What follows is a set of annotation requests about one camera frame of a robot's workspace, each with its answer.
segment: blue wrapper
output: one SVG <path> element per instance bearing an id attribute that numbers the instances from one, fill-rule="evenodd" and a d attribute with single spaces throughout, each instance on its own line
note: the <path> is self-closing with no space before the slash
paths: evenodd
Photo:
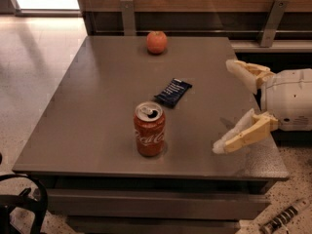
<path id="1" fill-rule="evenodd" d="M 155 97 L 166 105 L 175 106 L 185 92 L 190 88 L 192 88 L 191 84 L 174 78 L 166 89 Z"/>

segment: speckled floor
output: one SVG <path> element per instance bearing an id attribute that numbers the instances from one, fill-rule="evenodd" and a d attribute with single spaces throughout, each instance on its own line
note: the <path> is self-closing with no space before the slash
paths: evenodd
<path id="1" fill-rule="evenodd" d="M 86 30 L 82 19 L 0 16 L 0 175 L 11 169 L 34 126 L 80 48 Z M 241 221 L 237 234 L 258 234 L 259 226 L 296 199 L 312 201 L 312 144 L 283 145 L 281 156 L 291 178 L 267 193 L 272 204 L 253 221 Z M 25 184 L 1 183 L 0 194 L 21 191 Z M 290 234 L 312 233 L 312 207 L 288 225 Z M 75 233 L 65 216 L 47 214 L 42 231 Z M 280 229 L 276 234 L 287 233 Z"/>

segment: coca-cola can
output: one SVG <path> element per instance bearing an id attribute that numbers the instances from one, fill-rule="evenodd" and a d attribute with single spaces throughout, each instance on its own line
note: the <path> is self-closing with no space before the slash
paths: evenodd
<path id="1" fill-rule="evenodd" d="M 143 156 L 156 156 L 164 149 L 165 113 L 162 107 L 147 101 L 136 107 L 136 149 Z"/>

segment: can lid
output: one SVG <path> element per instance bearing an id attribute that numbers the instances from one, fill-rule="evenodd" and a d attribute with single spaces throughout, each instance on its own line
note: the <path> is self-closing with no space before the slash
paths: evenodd
<path id="1" fill-rule="evenodd" d="M 142 121 L 156 121 L 162 116 L 162 114 L 162 107 L 153 101 L 141 103 L 136 107 L 136 116 Z"/>

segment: gray table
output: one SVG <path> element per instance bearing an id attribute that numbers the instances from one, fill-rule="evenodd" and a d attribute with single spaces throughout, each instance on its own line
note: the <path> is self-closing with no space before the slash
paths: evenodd
<path id="1" fill-rule="evenodd" d="M 288 178 L 271 137 L 230 155 L 212 152 L 258 108 L 226 71 L 233 58 L 227 38 L 173 37 L 154 56 L 145 37 L 87 37 L 14 171 L 39 176 L 50 211 L 73 215 L 69 222 L 79 231 L 153 233 L 148 226 L 157 225 L 162 233 L 233 233 L 237 219 L 256 217 L 267 189 Z M 142 157 L 135 108 L 173 78 L 193 88 L 175 108 L 163 106 L 166 150 Z"/>

